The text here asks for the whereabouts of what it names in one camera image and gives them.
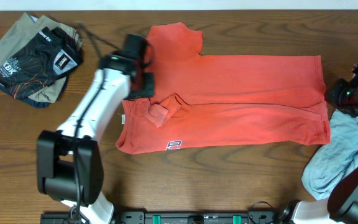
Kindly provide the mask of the red t-shirt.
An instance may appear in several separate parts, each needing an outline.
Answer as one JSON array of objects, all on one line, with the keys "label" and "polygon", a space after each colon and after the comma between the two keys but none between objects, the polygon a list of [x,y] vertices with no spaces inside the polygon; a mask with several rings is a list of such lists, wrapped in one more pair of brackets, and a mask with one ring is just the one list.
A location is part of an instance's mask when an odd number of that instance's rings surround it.
[{"label": "red t-shirt", "polygon": [[202,55],[203,33],[181,22],[147,40],[155,93],[123,101],[120,151],[330,142],[319,56]]}]

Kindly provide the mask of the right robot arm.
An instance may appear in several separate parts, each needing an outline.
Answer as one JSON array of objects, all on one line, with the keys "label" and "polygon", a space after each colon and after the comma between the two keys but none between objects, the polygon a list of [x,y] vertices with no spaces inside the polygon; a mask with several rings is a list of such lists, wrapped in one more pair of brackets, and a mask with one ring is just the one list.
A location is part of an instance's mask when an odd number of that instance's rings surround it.
[{"label": "right robot arm", "polygon": [[331,142],[320,147],[302,175],[314,201],[289,205],[283,223],[358,223],[358,65],[350,81],[340,79],[328,93],[336,107]]}]

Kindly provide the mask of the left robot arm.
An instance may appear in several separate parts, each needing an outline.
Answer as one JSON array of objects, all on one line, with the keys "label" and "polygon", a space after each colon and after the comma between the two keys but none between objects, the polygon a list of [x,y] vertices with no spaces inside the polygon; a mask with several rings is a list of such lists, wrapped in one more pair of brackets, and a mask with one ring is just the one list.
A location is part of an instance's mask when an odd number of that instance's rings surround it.
[{"label": "left robot arm", "polygon": [[40,216],[41,223],[113,223],[114,205],[101,189],[104,170],[99,142],[123,100],[150,98],[155,92],[145,57],[152,46],[128,34],[122,48],[99,57],[93,82],[79,105],[56,131],[37,140],[37,187],[69,207],[68,213]]}]

